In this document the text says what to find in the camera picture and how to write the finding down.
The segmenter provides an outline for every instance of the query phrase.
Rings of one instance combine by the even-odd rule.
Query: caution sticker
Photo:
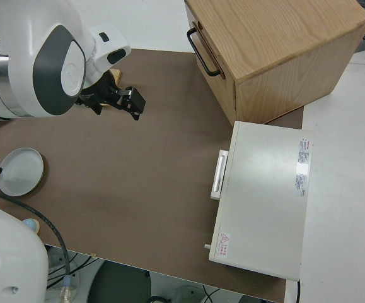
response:
[[[307,195],[311,147],[312,142],[310,140],[306,138],[301,139],[298,148],[296,180],[294,182],[296,195],[301,197]]]
[[[222,232],[219,238],[219,249],[217,250],[217,256],[226,257],[228,253],[228,246],[230,243],[230,234]]]

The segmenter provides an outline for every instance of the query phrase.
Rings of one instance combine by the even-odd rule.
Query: black cable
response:
[[[87,263],[89,260],[91,260],[91,258],[92,258],[92,257],[88,257],[88,258],[87,258],[87,260],[83,262],[83,264],[81,264],[81,265],[80,265],[79,267],[77,267],[75,270],[70,271],[70,275],[71,275],[72,273],[74,273],[75,271],[77,271],[77,270],[79,270],[79,269],[83,268],[83,266],[84,266],[84,265],[86,265],[86,263]],[[60,274],[60,275],[54,276],[53,278],[49,278],[49,279],[48,279],[48,281],[55,280],[55,279],[60,278],[60,277],[62,277],[62,276],[65,276],[65,275],[64,275],[64,274]]]
[[[88,258],[87,258],[87,260],[86,260],[86,261],[84,261],[84,263],[83,263],[82,265],[80,265],[80,266],[79,266],[79,267],[77,267],[76,269],[74,269],[74,270],[70,271],[70,275],[71,275],[71,274],[73,274],[73,273],[75,273],[76,271],[82,270],[83,268],[87,267],[88,265],[93,264],[95,261],[98,261],[98,260],[99,260],[99,259],[95,259],[95,260],[92,260],[90,263],[88,263],[88,264],[87,264],[87,262],[88,262],[91,258],[92,258],[92,257],[88,257]],[[60,281],[62,281],[62,280],[63,280],[64,276],[65,276],[65,275],[58,275],[58,276],[55,276],[54,278],[50,278],[49,280],[53,280],[53,279],[56,279],[56,278],[59,278],[59,277],[60,277],[60,279],[58,279],[57,281],[55,281],[55,282],[53,282],[53,283],[49,284],[49,285],[46,287],[46,289],[48,289],[48,288],[50,288],[50,287],[52,287],[52,286],[54,286],[54,285],[58,284]]]
[[[161,303],[168,303],[168,300],[163,298],[163,297],[158,297],[158,296],[152,296],[150,297],[146,303],[153,303],[153,302],[156,302],[156,301],[159,301]]]
[[[210,300],[210,303],[213,303],[211,295],[214,294],[215,292],[218,292],[220,290],[220,288],[218,288],[215,291],[211,292],[210,295],[209,295],[206,291],[205,285],[202,284],[202,287],[203,287],[203,290],[205,291],[205,294],[207,295],[207,298],[206,298],[204,303],[206,303],[208,299]]]
[[[301,292],[300,280],[298,280],[298,282],[297,282],[297,299],[296,299],[296,303],[300,302],[300,292]]]
[[[79,253],[78,252],[76,252],[76,254],[73,256],[73,258],[71,258],[70,259],[70,263],[74,260],[74,258],[78,255]],[[61,267],[59,267],[59,268],[57,268],[57,269],[55,269],[54,271],[51,271],[50,273],[48,273],[48,276],[50,276],[51,274],[53,274],[53,273],[56,273],[57,271],[59,271],[59,270],[61,270],[61,269],[63,269],[65,267],[65,265],[63,265],[63,266],[61,266]]]
[[[14,199],[3,193],[0,193],[0,198],[6,200],[8,202],[14,203],[14,204],[30,211],[31,213],[33,213],[34,215],[39,217],[42,221],[44,221],[49,226],[50,229],[52,229],[52,231],[54,232],[55,236],[57,237],[57,240],[59,241],[59,244],[61,245],[61,248],[62,248],[64,260],[66,262],[65,263],[66,275],[70,275],[69,253],[67,252],[67,248],[63,241],[63,238],[62,238],[61,234],[59,233],[59,231],[56,229],[55,225],[53,225],[53,223],[47,217],[45,217],[43,214],[41,214],[39,211],[37,211],[36,209],[32,208],[31,206],[28,206],[27,204],[21,202],[20,200]]]

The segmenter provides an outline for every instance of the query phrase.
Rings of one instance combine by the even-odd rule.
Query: wood grain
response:
[[[266,123],[329,94],[364,32],[365,25],[239,84],[237,120]]]
[[[365,10],[355,0],[185,2],[237,80],[271,69],[365,24]]]
[[[220,58],[217,58],[217,52],[215,52],[216,49],[209,45],[209,40],[206,38],[206,33],[202,32],[202,30],[199,28],[197,20],[188,8],[187,14],[191,27],[196,27],[199,31],[199,33],[192,35],[192,40],[194,41],[195,46],[201,54],[203,60],[211,70],[216,70],[216,67],[213,64],[213,60],[216,60],[217,63],[219,63],[220,67],[223,69],[224,79],[222,79],[220,76],[210,77],[206,74],[204,68],[197,59],[197,65],[204,75],[206,82],[209,84],[213,94],[216,96],[217,101],[219,102],[221,108],[228,118],[228,121],[231,125],[234,125],[234,122],[236,120],[235,80],[229,73],[225,63],[220,60]]]

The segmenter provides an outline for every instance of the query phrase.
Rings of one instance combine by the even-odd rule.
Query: wooden drawer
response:
[[[203,28],[201,22],[194,16],[189,7],[186,7],[190,27],[196,28],[197,30],[195,34],[191,35],[194,45],[209,70],[219,70],[221,74],[219,76],[209,76],[199,59],[197,59],[197,64],[213,94],[216,96],[221,108],[226,114],[228,121],[231,125],[233,125],[236,120],[235,81],[231,73],[228,71],[226,63],[221,58],[220,54],[216,52],[216,48],[211,45],[211,39],[209,38],[205,28]]]
[[[267,123],[336,86],[365,33],[355,0],[185,0],[230,123]]]

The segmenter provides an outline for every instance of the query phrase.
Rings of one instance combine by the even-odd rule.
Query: drawer handle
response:
[[[205,61],[203,60],[202,56],[199,54],[199,51],[198,49],[196,48],[195,44],[194,44],[194,41],[192,41],[191,39],[191,35],[193,33],[196,33],[197,32],[197,29],[194,27],[194,28],[191,28],[188,32],[187,32],[187,37],[188,37],[188,41],[190,43],[190,45],[192,46],[192,48],[194,49],[194,52],[197,56],[197,58],[199,59],[200,63],[202,64],[203,68],[205,69],[205,72],[210,76],[210,77],[215,77],[217,75],[220,74],[220,70],[215,70],[215,71],[210,71],[210,69],[207,67]]]

